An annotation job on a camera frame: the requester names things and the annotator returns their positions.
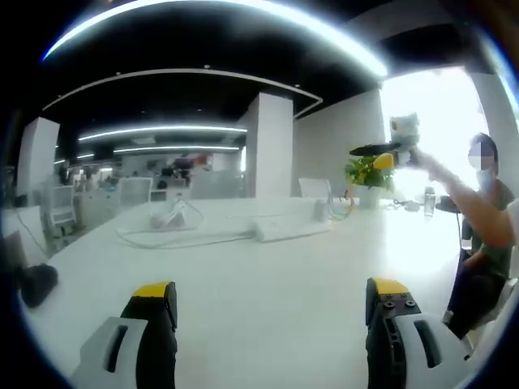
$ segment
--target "black ceiling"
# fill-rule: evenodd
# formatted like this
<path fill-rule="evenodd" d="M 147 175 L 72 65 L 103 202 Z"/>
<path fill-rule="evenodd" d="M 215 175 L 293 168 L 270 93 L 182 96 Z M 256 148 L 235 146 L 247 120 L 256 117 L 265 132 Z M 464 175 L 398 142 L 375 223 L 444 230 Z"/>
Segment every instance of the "black ceiling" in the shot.
<path fill-rule="evenodd" d="M 386 2 L 283 3 L 340 26 Z M 75 6 L 60 6 L 38 30 L 38 39 L 28 46 L 33 50 L 33 61 L 70 25 L 124 2 L 74 3 Z M 85 131 L 140 123 L 233 125 L 258 92 L 293 98 L 295 112 L 315 101 L 283 88 L 218 75 L 145 75 L 86 89 L 41 112 L 59 96 L 85 84 L 117 73 L 154 69 L 202 69 L 210 65 L 213 70 L 254 75 L 291 86 L 298 84 L 303 91 L 324 99 L 316 109 L 377 85 L 376 77 L 335 49 L 325 48 L 315 55 L 315 48 L 323 45 L 301 28 L 243 6 L 219 2 L 148 6 L 98 24 L 42 62 L 30 78 L 30 88 L 26 85 L 27 95 L 22 96 L 30 113 L 24 122 L 39 114 L 60 123 L 60 149 L 64 155 L 73 156 L 80 149 L 75 140 Z M 452 25 L 420 28 L 371 45 L 391 68 L 392 75 L 413 66 L 459 62 L 469 48 L 470 43 L 463 39 L 459 27 Z"/>

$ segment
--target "face mask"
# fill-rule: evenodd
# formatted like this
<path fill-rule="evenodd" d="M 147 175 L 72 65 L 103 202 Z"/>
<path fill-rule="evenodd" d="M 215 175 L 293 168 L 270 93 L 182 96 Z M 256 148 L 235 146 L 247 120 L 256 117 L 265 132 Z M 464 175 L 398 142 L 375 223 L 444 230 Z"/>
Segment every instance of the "face mask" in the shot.
<path fill-rule="evenodd" d="M 492 169 L 480 170 L 476 173 L 481 189 L 490 189 L 494 182 L 494 172 Z"/>

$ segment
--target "water bottle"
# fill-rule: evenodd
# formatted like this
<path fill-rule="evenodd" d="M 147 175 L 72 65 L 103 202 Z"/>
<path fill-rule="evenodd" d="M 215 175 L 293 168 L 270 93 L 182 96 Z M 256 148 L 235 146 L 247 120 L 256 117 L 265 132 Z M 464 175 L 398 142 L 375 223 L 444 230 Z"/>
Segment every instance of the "water bottle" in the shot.
<path fill-rule="evenodd" d="M 435 212 L 435 203 L 435 189 L 432 186 L 427 186 L 425 188 L 425 196 L 423 200 L 423 214 L 425 216 L 432 216 L 432 214 Z"/>

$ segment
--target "potted plant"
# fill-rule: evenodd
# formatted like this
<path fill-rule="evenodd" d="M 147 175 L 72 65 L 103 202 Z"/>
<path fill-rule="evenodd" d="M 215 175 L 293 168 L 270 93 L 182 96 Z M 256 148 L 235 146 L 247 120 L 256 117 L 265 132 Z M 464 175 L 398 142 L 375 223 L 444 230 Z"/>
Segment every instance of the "potted plant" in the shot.
<path fill-rule="evenodd" d="M 360 207 L 377 207 L 381 189 L 393 190 L 392 169 L 376 169 L 373 162 L 376 156 L 352 158 L 345 167 L 346 181 L 357 190 Z"/>

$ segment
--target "led strip light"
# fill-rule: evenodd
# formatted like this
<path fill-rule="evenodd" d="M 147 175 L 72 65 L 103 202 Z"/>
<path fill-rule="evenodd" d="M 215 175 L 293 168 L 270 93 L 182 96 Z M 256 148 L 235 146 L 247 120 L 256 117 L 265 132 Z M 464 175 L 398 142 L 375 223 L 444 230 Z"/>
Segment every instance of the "led strip light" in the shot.
<path fill-rule="evenodd" d="M 81 156 L 77 156 L 76 158 L 78 160 L 83 160 L 84 158 L 90 158 L 91 156 L 94 156 L 94 153 L 93 152 L 89 152 L 88 154 L 83 154 Z M 55 165 L 59 165 L 59 164 L 62 164 L 63 162 L 65 162 L 65 160 L 56 160 L 54 162 Z"/>
<path fill-rule="evenodd" d="M 148 152 L 152 150 L 226 150 L 226 151 L 237 151 L 239 147 L 231 146 L 156 146 L 156 147 L 133 147 L 133 148 L 119 148 L 114 150 L 114 154 L 121 152 Z"/>
<path fill-rule="evenodd" d="M 355 58 L 361 65 L 368 68 L 371 72 L 379 77 L 384 77 L 388 74 L 386 66 L 368 49 L 360 45 L 357 41 L 351 37 L 345 35 L 343 32 L 336 30 L 330 25 L 311 17 L 310 15 L 299 11 L 297 9 L 276 4 L 275 2 L 269 2 L 266 0 L 136 0 L 121 6 L 116 6 L 110 10 L 100 13 L 99 15 L 93 16 L 92 18 L 82 22 L 80 25 L 72 28 L 69 32 L 63 35 L 56 43 L 50 47 L 42 58 L 44 61 L 50 54 L 56 49 L 78 36 L 81 32 L 95 26 L 96 24 L 112 18 L 116 15 L 120 15 L 124 12 L 132 11 L 144 6 L 153 6 L 156 4 L 162 4 L 166 2 L 224 2 L 229 4 L 236 4 L 240 6 L 248 6 L 255 8 L 256 10 L 266 12 L 270 15 L 282 18 L 285 21 L 289 21 L 296 24 L 310 32 L 313 32 L 317 36 L 320 36 L 331 45 L 336 46 L 338 49 L 343 51 L 345 54 Z"/>
<path fill-rule="evenodd" d="M 123 135 L 123 134 L 134 134 L 140 132 L 162 132 L 162 131 L 216 131 L 216 132 L 238 132 L 246 133 L 247 130 L 243 128 L 231 128 L 231 127 L 216 127 L 216 126 L 188 126 L 188 125 L 176 125 L 176 126 L 152 126 L 152 127 L 141 127 L 131 128 L 126 130 L 113 130 L 101 132 L 99 134 L 85 135 L 79 138 L 80 142 L 85 140 L 103 138 L 111 135 Z"/>
<path fill-rule="evenodd" d="M 291 92 L 297 93 L 299 95 L 310 97 L 311 99 L 315 100 L 314 103 L 308 105 L 306 108 L 303 108 L 299 112 L 297 112 L 294 115 L 294 119 L 303 115 L 305 112 L 309 111 L 310 109 L 314 109 L 317 105 L 320 105 L 323 103 L 323 99 L 321 97 L 316 96 L 307 91 L 303 91 L 300 88 L 292 87 L 292 86 L 286 85 L 284 83 L 278 83 L 277 81 L 272 81 L 271 79 L 263 79 L 261 77 L 255 76 L 255 75 L 244 75 L 242 73 L 236 73 L 233 71 L 218 71 L 218 70 L 214 70 L 214 69 L 167 68 L 167 69 L 153 69 L 150 71 L 133 71 L 131 73 L 125 73 L 124 75 L 114 75 L 114 76 L 108 77 L 106 79 L 98 79 L 97 81 L 87 83 L 85 85 L 80 86 L 79 88 L 76 88 L 68 93 L 65 93 L 61 97 L 58 97 L 56 100 L 48 103 L 41 110 L 45 111 L 45 110 L 49 109 L 50 107 L 52 107 L 53 105 L 57 104 L 58 102 L 65 100 L 67 97 L 70 97 L 79 92 L 83 92 L 83 91 L 85 91 L 89 88 L 95 87 L 97 85 L 102 85 L 103 83 L 110 83 L 112 81 L 117 81 L 120 79 L 129 79 L 131 77 L 142 77 L 145 75 L 221 75 L 224 77 L 233 77 L 235 79 L 246 79 L 249 81 L 255 81 L 257 83 L 266 83 L 267 85 L 272 85 L 273 87 L 282 88 L 287 91 L 291 91 Z"/>

